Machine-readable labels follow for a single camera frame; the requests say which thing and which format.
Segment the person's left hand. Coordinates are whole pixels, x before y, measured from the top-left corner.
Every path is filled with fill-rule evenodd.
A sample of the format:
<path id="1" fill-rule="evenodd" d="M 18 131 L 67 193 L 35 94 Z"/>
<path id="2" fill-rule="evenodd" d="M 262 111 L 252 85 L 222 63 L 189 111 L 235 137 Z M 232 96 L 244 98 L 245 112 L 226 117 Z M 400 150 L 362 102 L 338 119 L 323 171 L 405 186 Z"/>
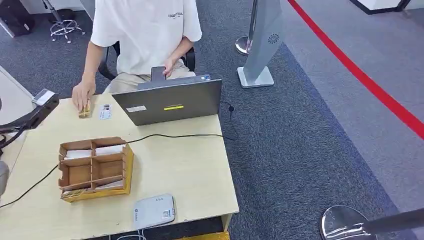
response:
<path id="1" fill-rule="evenodd" d="M 168 78 L 172 74 L 173 67 L 174 67 L 175 63 L 176 63 L 176 60 L 172 57 L 169 57 L 164 61 L 164 70 L 163 70 L 162 74 L 166 78 Z"/>

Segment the person's right hand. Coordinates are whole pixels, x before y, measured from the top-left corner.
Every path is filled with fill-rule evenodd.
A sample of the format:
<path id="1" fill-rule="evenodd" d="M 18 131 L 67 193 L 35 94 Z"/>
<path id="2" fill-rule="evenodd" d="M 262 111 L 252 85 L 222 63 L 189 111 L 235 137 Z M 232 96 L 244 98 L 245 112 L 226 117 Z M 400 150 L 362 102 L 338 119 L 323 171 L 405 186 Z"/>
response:
<path id="1" fill-rule="evenodd" d="M 73 87 L 71 99 L 78 112 L 81 112 L 88 105 L 88 101 L 95 93 L 95 90 L 96 82 L 94 78 L 84 78 Z"/>

